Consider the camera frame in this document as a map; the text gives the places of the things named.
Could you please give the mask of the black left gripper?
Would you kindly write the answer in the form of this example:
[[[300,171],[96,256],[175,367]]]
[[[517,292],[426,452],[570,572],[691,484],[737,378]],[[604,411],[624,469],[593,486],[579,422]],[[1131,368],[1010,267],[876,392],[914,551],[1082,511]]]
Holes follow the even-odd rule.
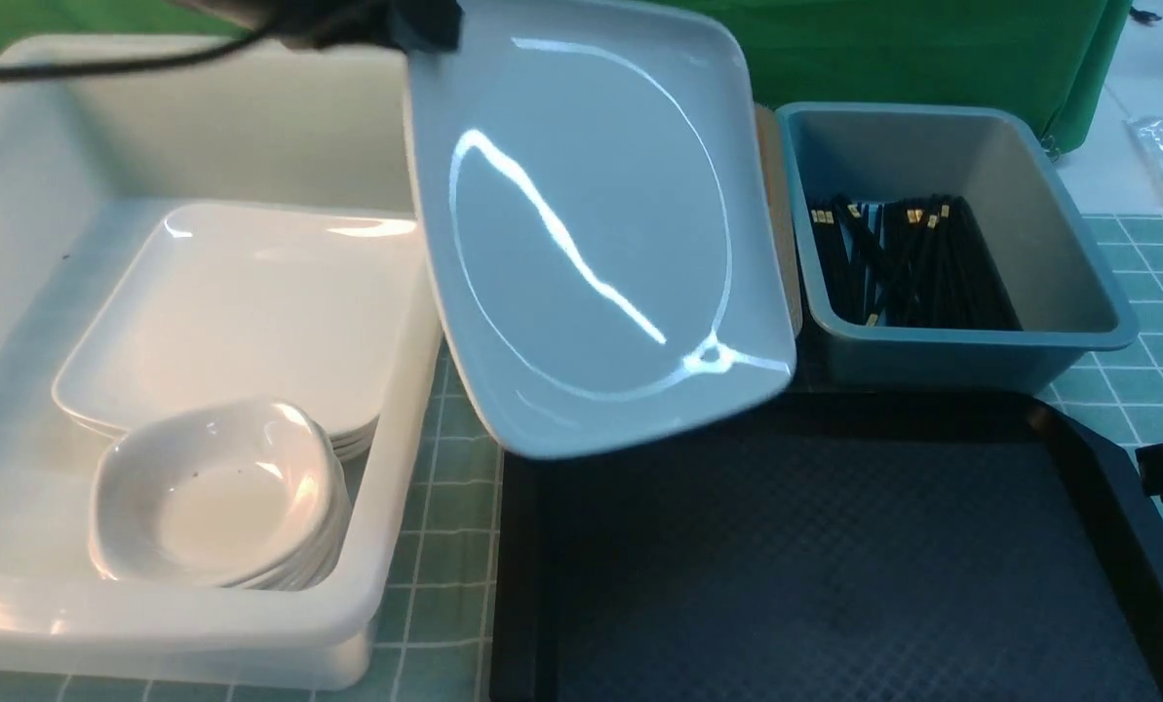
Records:
[[[261,30],[292,49],[377,46],[402,53],[455,53],[459,1],[178,1],[193,12]]]

